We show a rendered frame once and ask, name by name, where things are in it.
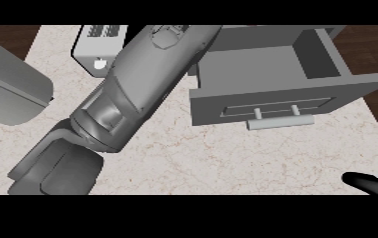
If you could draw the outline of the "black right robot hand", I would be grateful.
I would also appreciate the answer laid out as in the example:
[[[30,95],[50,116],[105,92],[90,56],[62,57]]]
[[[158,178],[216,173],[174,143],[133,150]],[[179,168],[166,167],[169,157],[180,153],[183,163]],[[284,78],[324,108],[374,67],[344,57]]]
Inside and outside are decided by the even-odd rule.
[[[346,172],[341,176],[343,182],[358,188],[369,195],[378,195],[378,178],[365,173]]]

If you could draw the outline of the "grey open drawer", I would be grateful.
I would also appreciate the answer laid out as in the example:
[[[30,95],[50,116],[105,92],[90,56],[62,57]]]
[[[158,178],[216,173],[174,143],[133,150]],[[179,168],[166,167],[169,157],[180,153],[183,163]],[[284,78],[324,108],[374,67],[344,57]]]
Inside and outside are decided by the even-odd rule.
[[[378,74],[355,75],[332,39],[341,25],[228,25],[200,62],[208,90],[287,90],[378,85]]]

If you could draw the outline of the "white box appliance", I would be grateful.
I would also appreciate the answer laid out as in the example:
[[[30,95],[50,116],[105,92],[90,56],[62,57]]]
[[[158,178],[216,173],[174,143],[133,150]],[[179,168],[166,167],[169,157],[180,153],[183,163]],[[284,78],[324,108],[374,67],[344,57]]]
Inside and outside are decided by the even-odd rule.
[[[124,47],[127,25],[83,25],[71,56],[89,74],[104,78]]]

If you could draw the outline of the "grey rounded appliance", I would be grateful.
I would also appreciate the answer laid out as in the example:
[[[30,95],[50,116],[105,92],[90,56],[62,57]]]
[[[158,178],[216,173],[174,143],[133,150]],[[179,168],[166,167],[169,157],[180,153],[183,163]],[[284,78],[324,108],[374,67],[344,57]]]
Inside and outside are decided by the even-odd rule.
[[[28,122],[52,98],[52,80],[0,46],[0,124]]]

